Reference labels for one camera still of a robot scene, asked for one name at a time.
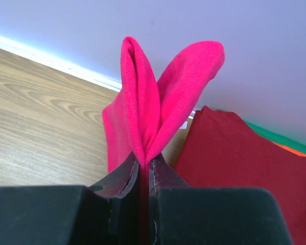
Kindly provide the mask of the folded dark red shirt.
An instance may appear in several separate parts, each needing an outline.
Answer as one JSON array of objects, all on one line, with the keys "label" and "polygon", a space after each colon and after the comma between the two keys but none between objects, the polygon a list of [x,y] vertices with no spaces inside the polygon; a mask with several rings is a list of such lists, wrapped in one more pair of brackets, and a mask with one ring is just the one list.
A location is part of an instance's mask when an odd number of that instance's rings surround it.
[{"label": "folded dark red shirt", "polygon": [[174,169],[194,187],[268,190],[294,243],[306,244],[306,156],[261,137],[237,114],[197,111]]}]

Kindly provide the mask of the orange folded shirt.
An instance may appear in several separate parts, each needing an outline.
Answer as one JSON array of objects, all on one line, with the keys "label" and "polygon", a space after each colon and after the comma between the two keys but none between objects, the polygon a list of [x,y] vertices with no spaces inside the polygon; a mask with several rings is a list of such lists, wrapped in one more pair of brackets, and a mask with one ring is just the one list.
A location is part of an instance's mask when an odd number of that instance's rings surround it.
[{"label": "orange folded shirt", "polygon": [[278,145],[279,147],[281,147],[281,148],[285,149],[286,151],[289,151],[289,152],[291,152],[291,153],[293,153],[297,156],[306,157],[306,153],[300,152],[298,150],[295,150],[293,148],[290,148],[288,146],[285,146],[285,145],[282,145],[282,144],[279,144],[279,143],[276,143],[276,142],[274,142],[274,144]]}]

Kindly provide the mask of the pink red t shirt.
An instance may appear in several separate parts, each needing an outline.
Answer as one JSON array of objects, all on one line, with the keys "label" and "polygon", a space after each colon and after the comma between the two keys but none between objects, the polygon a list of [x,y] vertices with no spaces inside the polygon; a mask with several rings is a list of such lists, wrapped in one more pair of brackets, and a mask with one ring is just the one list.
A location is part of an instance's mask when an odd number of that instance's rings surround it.
[{"label": "pink red t shirt", "polygon": [[122,88],[102,112],[108,170],[129,153],[145,169],[187,120],[224,60],[220,42],[196,42],[180,51],[156,79],[139,43],[126,37],[120,58]]}]

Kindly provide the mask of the green folded shirt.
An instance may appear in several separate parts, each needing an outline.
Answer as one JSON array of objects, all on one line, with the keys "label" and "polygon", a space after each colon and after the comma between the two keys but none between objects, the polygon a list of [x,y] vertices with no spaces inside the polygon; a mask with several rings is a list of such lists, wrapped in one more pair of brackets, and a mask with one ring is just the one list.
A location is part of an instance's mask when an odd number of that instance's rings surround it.
[{"label": "green folded shirt", "polygon": [[259,126],[256,126],[248,121],[245,121],[245,123],[251,127],[257,134],[259,134],[260,136],[268,139],[268,140],[271,140],[275,143],[279,143],[281,145],[285,145],[285,146],[288,146],[289,148],[292,148],[294,150],[298,150],[302,153],[305,153],[306,154],[306,145],[302,144],[302,143],[299,143],[299,142],[296,142],[288,137],[285,137],[285,136],[282,136],[282,135],[279,135],[279,134],[276,134],[276,133],[273,133],[271,131],[268,131],[266,129],[263,129]]}]

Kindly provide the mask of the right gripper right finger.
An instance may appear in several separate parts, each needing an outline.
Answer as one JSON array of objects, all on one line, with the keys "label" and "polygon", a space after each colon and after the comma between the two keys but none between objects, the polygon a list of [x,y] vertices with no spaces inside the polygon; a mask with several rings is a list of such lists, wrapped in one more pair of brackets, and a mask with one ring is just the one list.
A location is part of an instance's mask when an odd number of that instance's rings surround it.
[{"label": "right gripper right finger", "polygon": [[162,153],[149,162],[149,244],[160,244],[158,192],[162,188],[190,187],[165,161]]}]

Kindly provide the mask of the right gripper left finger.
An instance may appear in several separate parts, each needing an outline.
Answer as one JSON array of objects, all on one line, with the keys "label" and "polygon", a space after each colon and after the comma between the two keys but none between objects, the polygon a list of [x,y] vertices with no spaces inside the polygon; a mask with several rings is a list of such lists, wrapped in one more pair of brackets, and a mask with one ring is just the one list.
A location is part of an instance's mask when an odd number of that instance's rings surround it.
[{"label": "right gripper left finger", "polygon": [[106,244],[137,244],[139,213],[139,161],[131,152],[116,169],[90,186],[108,202],[103,231]]}]

